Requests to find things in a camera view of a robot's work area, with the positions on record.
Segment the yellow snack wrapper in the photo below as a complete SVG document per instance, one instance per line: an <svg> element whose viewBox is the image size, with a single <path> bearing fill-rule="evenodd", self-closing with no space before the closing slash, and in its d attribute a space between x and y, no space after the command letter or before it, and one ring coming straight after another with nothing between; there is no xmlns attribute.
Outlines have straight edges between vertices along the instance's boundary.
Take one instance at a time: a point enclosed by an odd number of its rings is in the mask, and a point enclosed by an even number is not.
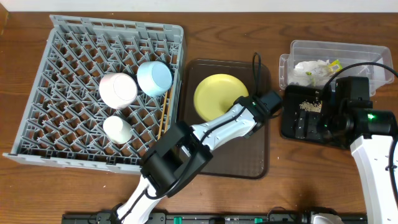
<svg viewBox="0 0 398 224"><path fill-rule="evenodd" d="M329 77L339 72L342 68L339 60L335 60L332 63L328 60L326 62L319 60L314 69L305 73L310 76Z"/></svg>

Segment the white napkin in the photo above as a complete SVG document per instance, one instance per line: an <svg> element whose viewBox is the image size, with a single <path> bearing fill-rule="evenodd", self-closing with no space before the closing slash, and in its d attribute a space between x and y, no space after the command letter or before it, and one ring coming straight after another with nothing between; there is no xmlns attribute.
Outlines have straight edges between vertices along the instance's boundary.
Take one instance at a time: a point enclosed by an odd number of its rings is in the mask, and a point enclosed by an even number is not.
<svg viewBox="0 0 398 224"><path fill-rule="evenodd" d="M328 75L325 72L319 72L329 66L329 60L304 61L296 64L289 74L289 85L300 86L324 86L328 81Z"/></svg>

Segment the yellow plate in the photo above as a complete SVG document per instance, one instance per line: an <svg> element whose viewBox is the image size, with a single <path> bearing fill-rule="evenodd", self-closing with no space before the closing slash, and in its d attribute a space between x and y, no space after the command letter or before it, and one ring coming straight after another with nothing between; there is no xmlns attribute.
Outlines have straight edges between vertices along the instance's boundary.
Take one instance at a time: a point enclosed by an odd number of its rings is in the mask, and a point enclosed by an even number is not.
<svg viewBox="0 0 398 224"><path fill-rule="evenodd" d="M240 79L228 74L214 74L196 87L193 104L201 119L211 121L224 115L240 96L249 96Z"/></svg>

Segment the light blue bowl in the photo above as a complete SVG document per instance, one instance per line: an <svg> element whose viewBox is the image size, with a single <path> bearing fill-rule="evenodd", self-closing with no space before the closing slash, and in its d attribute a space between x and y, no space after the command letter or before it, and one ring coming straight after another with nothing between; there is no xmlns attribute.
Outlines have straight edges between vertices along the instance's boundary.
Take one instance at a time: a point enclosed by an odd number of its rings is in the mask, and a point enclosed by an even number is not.
<svg viewBox="0 0 398 224"><path fill-rule="evenodd" d="M159 61L144 62L139 66L136 76L141 90L151 97L163 95L173 82L170 69Z"/></svg>

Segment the pink bowl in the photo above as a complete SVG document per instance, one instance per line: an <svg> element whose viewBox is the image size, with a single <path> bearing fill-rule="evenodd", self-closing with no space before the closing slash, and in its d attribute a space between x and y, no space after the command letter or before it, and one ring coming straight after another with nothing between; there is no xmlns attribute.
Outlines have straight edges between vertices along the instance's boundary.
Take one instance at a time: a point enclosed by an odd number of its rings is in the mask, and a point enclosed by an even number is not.
<svg viewBox="0 0 398 224"><path fill-rule="evenodd" d="M137 85L125 73L109 73L99 83L99 94L110 108L123 110L136 99Z"/></svg>

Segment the white paper cup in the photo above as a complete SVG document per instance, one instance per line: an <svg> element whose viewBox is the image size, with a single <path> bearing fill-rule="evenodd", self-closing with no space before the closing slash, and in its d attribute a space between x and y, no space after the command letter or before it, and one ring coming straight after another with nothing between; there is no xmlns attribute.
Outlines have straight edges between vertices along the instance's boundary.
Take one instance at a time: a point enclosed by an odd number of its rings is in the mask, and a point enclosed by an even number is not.
<svg viewBox="0 0 398 224"><path fill-rule="evenodd" d="M119 116L110 116L103 123L104 132L115 144L127 143L132 138L131 128L132 126Z"/></svg>

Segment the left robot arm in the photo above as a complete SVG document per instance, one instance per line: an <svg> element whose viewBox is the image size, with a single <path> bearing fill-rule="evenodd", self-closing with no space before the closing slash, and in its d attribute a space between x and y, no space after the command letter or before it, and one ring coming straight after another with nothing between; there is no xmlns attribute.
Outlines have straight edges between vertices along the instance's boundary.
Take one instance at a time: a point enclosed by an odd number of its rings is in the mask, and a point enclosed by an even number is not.
<svg viewBox="0 0 398 224"><path fill-rule="evenodd" d="M248 138L281 109L275 91L262 97L240 96L222 116L207 123L173 125L142 157L139 185L114 214L114 223L145 223L165 197L181 191L228 141Z"/></svg>

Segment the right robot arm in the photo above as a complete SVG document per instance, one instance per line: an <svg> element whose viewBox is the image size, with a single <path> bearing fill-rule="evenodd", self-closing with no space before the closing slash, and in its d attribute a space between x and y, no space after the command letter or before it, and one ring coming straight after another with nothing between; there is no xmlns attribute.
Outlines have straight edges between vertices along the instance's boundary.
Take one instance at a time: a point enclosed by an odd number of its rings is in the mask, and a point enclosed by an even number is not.
<svg viewBox="0 0 398 224"><path fill-rule="evenodd" d="M397 223L397 121L393 112L373 108L368 78L339 78L333 90L290 85L285 99L288 136L350 150L368 223Z"/></svg>

